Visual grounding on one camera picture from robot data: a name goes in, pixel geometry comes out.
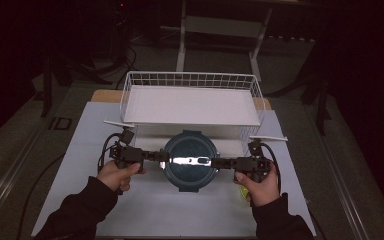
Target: black sleeve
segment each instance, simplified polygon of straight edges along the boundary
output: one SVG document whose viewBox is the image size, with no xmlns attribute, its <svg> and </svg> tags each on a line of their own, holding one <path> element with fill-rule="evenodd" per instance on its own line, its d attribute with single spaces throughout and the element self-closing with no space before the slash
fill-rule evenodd
<svg viewBox="0 0 384 240">
<path fill-rule="evenodd" d="M 61 207 L 49 215 L 34 239 L 95 239 L 96 225 L 117 203 L 117 194 L 94 177 L 79 193 L 67 196 Z"/>
<path fill-rule="evenodd" d="M 288 213 L 286 193 L 267 205 L 252 208 L 252 214 L 257 222 L 257 238 L 260 240 L 314 239 L 304 219 Z"/>
</svg>

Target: container lid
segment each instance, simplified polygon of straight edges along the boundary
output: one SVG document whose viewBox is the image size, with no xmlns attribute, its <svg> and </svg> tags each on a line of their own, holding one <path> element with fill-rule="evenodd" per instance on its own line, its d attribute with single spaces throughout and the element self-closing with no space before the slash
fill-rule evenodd
<svg viewBox="0 0 384 240">
<path fill-rule="evenodd" d="M 218 157 L 213 142 L 199 131 L 184 130 L 168 141 L 164 150 L 170 158 L 176 157 Z M 200 165 L 180 165 L 168 163 L 164 168 L 167 179 L 180 192 L 198 192 L 214 179 L 217 169 Z"/>
</svg>

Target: hand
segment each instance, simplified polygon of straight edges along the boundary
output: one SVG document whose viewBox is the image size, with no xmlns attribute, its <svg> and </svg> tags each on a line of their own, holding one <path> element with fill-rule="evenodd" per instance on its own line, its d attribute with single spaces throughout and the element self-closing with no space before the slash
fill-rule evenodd
<svg viewBox="0 0 384 240">
<path fill-rule="evenodd" d="M 104 165 L 96 178 L 113 191 L 120 188 L 125 192 L 130 189 L 130 177 L 138 173 L 139 168 L 140 164 L 135 163 L 127 168 L 119 169 L 114 161 L 109 161 Z"/>
<path fill-rule="evenodd" d="M 277 187 L 277 171 L 273 163 L 270 163 L 270 172 L 266 178 L 260 182 L 254 182 L 249 177 L 242 173 L 235 173 L 238 183 L 246 187 L 250 196 L 247 200 L 254 202 L 256 207 L 266 205 L 280 197 L 279 189 Z"/>
</svg>

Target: wire basket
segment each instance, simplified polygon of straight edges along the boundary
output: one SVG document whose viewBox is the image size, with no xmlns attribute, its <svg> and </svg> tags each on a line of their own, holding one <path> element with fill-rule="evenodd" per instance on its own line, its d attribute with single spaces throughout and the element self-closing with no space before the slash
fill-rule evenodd
<svg viewBox="0 0 384 240">
<path fill-rule="evenodd" d="M 121 95 L 120 114 L 124 122 L 130 91 L 133 85 L 141 86 L 170 86 L 170 87 L 192 87 L 192 88 L 218 88 L 249 90 L 260 120 L 264 120 L 266 109 L 263 95 L 254 75 L 231 74 L 231 73 L 201 73 L 201 72 L 148 72 L 131 71 L 126 75 L 123 93 Z M 259 127 L 240 127 L 240 139 L 243 143 L 244 155 L 247 154 L 249 136 L 254 135 Z"/>
</svg>

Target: table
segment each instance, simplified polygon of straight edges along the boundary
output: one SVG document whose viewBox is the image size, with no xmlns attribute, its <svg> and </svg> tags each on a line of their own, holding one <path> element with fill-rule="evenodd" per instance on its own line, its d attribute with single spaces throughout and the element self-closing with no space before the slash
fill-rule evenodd
<svg viewBox="0 0 384 240">
<path fill-rule="evenodd" d="M 66 156 L 52 184 L 51 190 L 33 230 L 35 235 L 47 216 L 55 211 L 68 194 L 79 192 L 90 175 L 96 175 L 96 163 L 102 144 L 110 134 L 120 131 L 118 127 L 103 123 L 113 120 L 119 113 L 121 91 L 99 90 L 95 92 L 79 121 Z M 267 110 L 265 123 L 259 133 L 283 137 L 273 110 Z M 137 130 L 136 146 L 154 151 L 167 142 L 181 128 L 159 127 L 164 135 L 148 139 L 147 128 Z M 214 127 L 200 127 L 211 138 Z M 223 137 L 212 139 L 225 155 L 240 154 L 238 139 L 229 139 L 232 127 L 223 131 Z M 300 214 L 315 234 L 298 178 L 287 150 L 286 143 L 268 142 L 279 159 L 282 169 L 282 192 L 288 192 L 291 214 Z M 242 151 L 239 141 L 239 152 Z M 249 204 L 242 198 L 238 186 L 231 183 L 233 171 L 217 173 L 216 178 L 199 193 L 180 193 L 171 185 L 157 164 L 146 162 L 148 172 L 132 179 L 132 189 L 119 200 L 106 220 L 98 224 L 97 237 L 122 238 L 252 238 L 255 237 L 255 222 Z"/>
</svg>

